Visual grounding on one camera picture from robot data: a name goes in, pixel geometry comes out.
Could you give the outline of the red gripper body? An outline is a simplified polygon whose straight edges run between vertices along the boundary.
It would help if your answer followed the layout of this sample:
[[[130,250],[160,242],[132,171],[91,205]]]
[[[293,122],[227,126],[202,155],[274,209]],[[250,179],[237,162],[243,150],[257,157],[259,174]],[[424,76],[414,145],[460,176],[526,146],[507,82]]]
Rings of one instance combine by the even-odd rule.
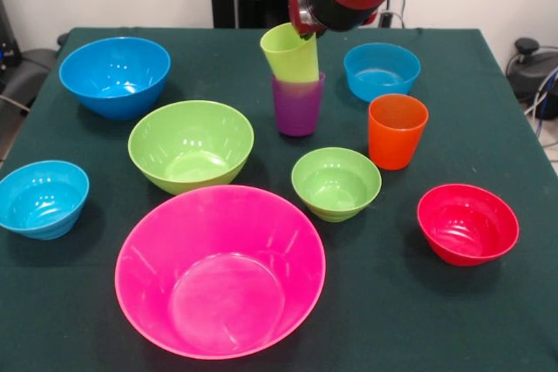
[[[321,37],[328,30],[313,15],[315,3],[315,0],[289,0],[289,20],[299,37],[310,28],[316,31],[316,37]]]

